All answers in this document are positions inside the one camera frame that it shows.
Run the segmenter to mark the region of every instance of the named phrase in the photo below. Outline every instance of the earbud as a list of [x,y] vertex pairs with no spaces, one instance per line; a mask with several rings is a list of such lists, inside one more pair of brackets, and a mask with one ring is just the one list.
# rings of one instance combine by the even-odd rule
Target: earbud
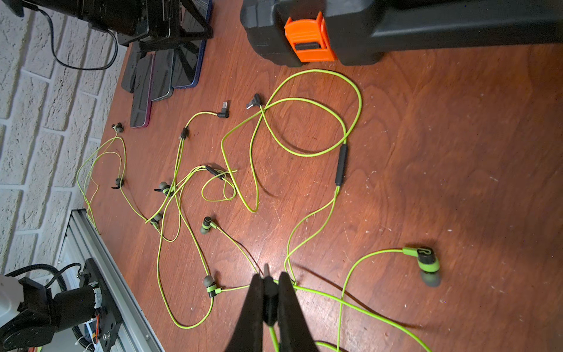
[[203,278],[203,284],[205,285],[207,293],[209,294],[209,298],[213,298],[221,293],[221,289],[217,288],[217,284],[215,283],[213,276],[207,275],[205,278]]
[[203,219],[203,224],[202,227],[199,229],[199,232],[202,235],[207,234],[211,228],[215,227],[214,225],[215,223],[213,223],[213,219],[211,219],[209,216],[206,216]]
[[430,287],[438,287],[440,285],[440,263],[432,248],[405,247],[403,248],[403,253],[411,257],[417,257],[418,266],[421,268],[421,279],[425,284]]
[[125,181],[123,181],[122,178],[118,177],[118,178],[115,179],[116,187],[112,187],[112,188],[113,188],[113,189],[120,189],[121,186],[123,186],[123,183],[124,183],[124,182],[125,182]]
[[162,214],[158,213],[152,219],[150,219],[149,222],[152,224],[152,226],[154,226],[154,228],[158,229],[158,222],[160,220],[162,220]]
[[162,192],[164,193],[165,197],[171,197],[173,192],[170,192],[170,185],[164,181],[162,181],[159,185],[158,188],[154,189],[156,192]]
[[115,132],[123,133],[123,125],[121,124],[121,122],[118,122],[117,124],[112,124],[111,127],[115,130]]

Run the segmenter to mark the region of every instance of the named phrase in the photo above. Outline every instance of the phone stack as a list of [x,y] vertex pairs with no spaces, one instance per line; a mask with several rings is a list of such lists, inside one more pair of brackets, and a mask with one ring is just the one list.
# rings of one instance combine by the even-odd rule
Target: phone stack
[[[212,0],[195,0],[194,4],[209,22]],[[187,13],[182,27],[187,32],[203,30],[196,19]],[[159,50],[155,54],[143,53],[138,42],[132,44],[121,84],[123,89],[133,93],[132,128],[149,124],[153,101],[171,97],[174,89],[193,88],[198,84],[205,43],[205,40],[188,42],[174,49]]]

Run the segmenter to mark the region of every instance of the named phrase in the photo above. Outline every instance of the wooden table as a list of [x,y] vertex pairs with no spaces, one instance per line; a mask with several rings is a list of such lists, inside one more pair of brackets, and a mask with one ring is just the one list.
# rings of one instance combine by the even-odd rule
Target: wooden table
[[[339,295],[352,262],[384,248],[424,244],[440,258],[442,285],[426,287],[415,259],[382,255],[362,263],[348,291],[354,300],[411,326],[434,351],[559,351],[563,346],[563,46],[512,46],[393,52],[372,66],[308,64],[275,66],[251,49],[239,22],[241,1],[217,1],[200,82],[153,105],[148,128],[126,128],[126,193],[146,215],[163,200],[153,191],[172,180],[178,136],[194,113],[219,111],[231,102],[228,120],[202,117],[190,126],[181,175],[199,164],[224,167],[222,136],[255,110],[255,92],[269,97],[287,76],[306,68],[336,70],[360,87],[360,121],[349,139],[346,182],[326,229],[293,256],[301,285]],[[350,124],[357,109],[352,89],[338,79],[307,75],[282,96],[328,104]],[[109,126],[129,121],[132,95],[117,88]],[[284,141],[321,150],[342,131],[328,114],[307,104],[278,105],[270,120]],[[248,144],[255,121],[227,141],[242,191],[253,202]],[[257,135],[254,162],[261,185],[260,210],[240,199],[208,203],[196,175],[184,195],[186,216],[221,286],[247,284],[252,269],[219,232],[197,232],[211,215],[277,277],[295,224],[334,192],[338,151],[297,158],[283,151],[265,126]],[[93,203],[101,236],[165,350],[221,351],[234,329],[246,291],[225,292],[200,327],[181,330],[170,320],[155,274],[158,235],[111,190],[118,162],[95,167],[101,188]],[[221,195],[213,182],[208,194]],[[308,221],[305,239],[325,220]],[[177,215],[169,224],[175,224]],[[163,284],[185,324],[207,311],[205,273],[186,228],[164,244]],[[336,341],[338,305],[299,292],[315,339]],[[404,333],[346,309],[342,346],[347,351],[422,350]],[[272,351],[268,335],[264,347]]]

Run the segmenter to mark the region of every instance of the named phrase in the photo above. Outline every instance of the gray ear tip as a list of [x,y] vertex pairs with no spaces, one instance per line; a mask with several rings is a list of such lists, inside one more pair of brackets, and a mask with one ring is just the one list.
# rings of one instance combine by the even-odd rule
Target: gray ear tip
[[203,279],[203,284],[205,285],[205,287],[211,286],[214,282],[215,282],[215,280],[213,279],[213,276],[211,276],[211,275],[207,275]]
[[427,273],[425,271],[421,271],[421,279],[429,287],[438,287],[442,282],[439,271],[435,273]]

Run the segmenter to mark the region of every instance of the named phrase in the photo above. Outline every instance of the metal frame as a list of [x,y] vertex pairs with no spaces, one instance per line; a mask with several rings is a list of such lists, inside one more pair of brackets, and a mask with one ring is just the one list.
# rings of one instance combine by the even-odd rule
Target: metal frame
[[114,352],[164,352],[107,247],[88,222],[85,210],[71,211],[64,241],[64,250],[69,256],[83,261],[88,258],[95,260],[121,312],[123,324],[111,350]]
[[[181,44],[213,38],[213,28],[207,23],[205,17],[195,7],[192,0],[170,0],[168,3],[168,29],[169,35],[154,38],[147,42],[140,42],[144,52],[173,49]],[[180,3],[186,8],[195,20],[203,27],[202,32],[186,32],[180,25]]]

